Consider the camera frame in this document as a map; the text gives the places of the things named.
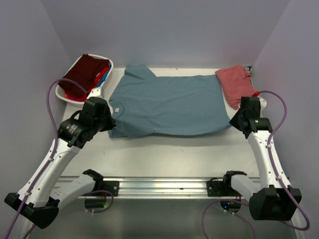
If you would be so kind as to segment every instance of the laundry basket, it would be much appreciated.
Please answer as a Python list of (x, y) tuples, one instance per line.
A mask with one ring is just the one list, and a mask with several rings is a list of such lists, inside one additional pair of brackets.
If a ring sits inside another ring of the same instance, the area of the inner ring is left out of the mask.
[[(111, 64), (110, 71), (109, 71), (108, 75), (106, 76), (105, 81), (104, 81), (104, 82), (101, 84), (101, 86), (100, 86), (100, 87), (102, 88), (102, 91), (103, 91), (103, 90), (105, 89), (105, 87), (106, 87), (106, 84), (105, 84), (105, 83), (106, 83), (108, 77), (110, 76), (110, 74), (111, 74), (111, 72), (112, 72), (112, 69), (113, 69), (114, 64), (113, 64), (113, 62), (112, 62), (109, 58), (106, 58), (106, 57), (103, 57), (103, 56), (94, 55), (94, 54), (88, 54), (88, 55), (89, 55), (89, 56), (92, 56), (92, 57), (94, 57), (94, 58), (97, 58), (97, 59), (105, 59), (105, 60), (109, 60), (109, 61), (110, 61), (110, 64)], [(73, 65), (70, 67), (69, 70), (72, 69), (72, 67), (78, 62), (78, 60), (79, 60), (80, 58), (81, 58), (81, 57), (79, 57), (79, 58), (73, 63)], [(76, 106), (78, 106), (78, 107), (82, 107), (82, 106), (84, 105), (84, 102), (73, 101), (73, 100), (70, 100), (70, 99), (65, 98), (65, 97), (66, 97), (66, 94), (65, 94), (65, 92), (64, 92), (64, 89), (62, 89), (59, 85), (57, 85), (56, 88), (55, 88), (55, 94), (56, 94), (56, 96), (57, 96), (58, 98), (60, 98), (61, 100), (66, 101), (66, 102), (69, 102), (69, 103), (72, 103), (72, 104), (74, 104), (74, 105), (76, 105)]]

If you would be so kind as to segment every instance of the white table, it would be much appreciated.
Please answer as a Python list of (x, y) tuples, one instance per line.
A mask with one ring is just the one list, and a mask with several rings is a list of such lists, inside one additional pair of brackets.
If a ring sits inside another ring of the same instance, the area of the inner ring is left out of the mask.
[[(212, 75), (217, 69), (151, 69), (157, 76)], [(124, 68), (115, 68), (107, 79), (105, 99), (109, 99)], [(228, 116), (235, 110), (225, 101)], [(68, 104), (63, 120), (78, 107)], [(226, 171), (244, 171), (259, 177), (252, 149), (242, 132), (230, 128), (212, 135), (181, 138), (147, 136), (110, 139), (98, 133), (86, 143), (62, 176), (79, 176), (93, 169), (105, 177), (222, 177)]]

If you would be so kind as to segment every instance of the blue clothing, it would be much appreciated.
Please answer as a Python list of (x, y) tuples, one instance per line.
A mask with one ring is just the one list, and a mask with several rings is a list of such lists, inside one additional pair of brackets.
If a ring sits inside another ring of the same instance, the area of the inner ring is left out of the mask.
[(109, 74), (109, 72), (111, 70), (111, 67), (112, 67), (111, 64), (109, 64), (109, 66), (110, 66), (110, 69), (107, 72), (105, 72), (104, 76), (101, 78), (101, 80), (96, 85), (96, 87), (100, 87), (102, 85), (102, 83), (106, 80), (106, 77), (108, 76), (108, 74)]
[(111, 138), (194, 136), (230, 127), (215, 75), (156, 77), (144, 65), (128, 66), (109, 103), (116, 122)]

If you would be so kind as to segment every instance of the metal frame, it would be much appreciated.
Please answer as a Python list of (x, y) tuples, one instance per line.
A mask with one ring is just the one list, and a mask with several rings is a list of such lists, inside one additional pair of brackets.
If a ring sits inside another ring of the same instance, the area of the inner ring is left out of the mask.
[[(60, 177), (55, 187), (61, 187), (72, 182), (76, 177)], [(119, 181), (120, 199), (213, 199), (222, 197), (208, 197), (206, 182), (211, 178), (151, 178), (151, 177), (123, 177), (104, 178), (104, 181)], [(260, 184), (259, 178), (250, 178)]]

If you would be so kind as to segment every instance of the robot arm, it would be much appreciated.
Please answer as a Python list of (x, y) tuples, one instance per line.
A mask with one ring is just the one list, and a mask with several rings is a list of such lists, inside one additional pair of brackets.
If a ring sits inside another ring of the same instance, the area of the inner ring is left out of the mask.
[(272, 167), (268, 147), (271, 147), (274, 163), (284, 185), (299, 203), (301, 192), (291, 187), (279, 162), (274, 142), (268, 142), (272, 127), (267, 118), (260, 117), (260, 101), (257, 97), (242, 97), (241, 108), (230, 121), (230, 124), (242, 131), (254, 152), (260, 185), (253, 183), (244, 172), (229, 171), (224, 175), (226, 187), (240, 193), (249, 201), (249, 210), (255, 220), (289, 221), (296, 205), (289, 198)]
[[(94, 191), (103, 181), (102, 175), (93, 170), (87, 170), (69, 185), (54, 189), (55, 183), (66, 166), (79, 153), (85, 143), (90, 141), (96, 133), (110, 130), (114, 126), (115, 123), (106, 100), (92, 97), (90, 94), (83, 109), (61, 123), (58, 130), (58, 147), (54, 157), (50, 158), (54, 146), (53, 142), (48, 154), (31, 179), (18, 193), (9, 193), (4, 201), (18, 210), (23, 203), (23, 198), (28, 195), (21, 214), (42, 229), (50, 225), (56, 218), (59, 209), (79, 196)], [(45, 164), (48, 164), (46, 169), (36, 181), (31, 192), (28, 193), (30, 183)]]

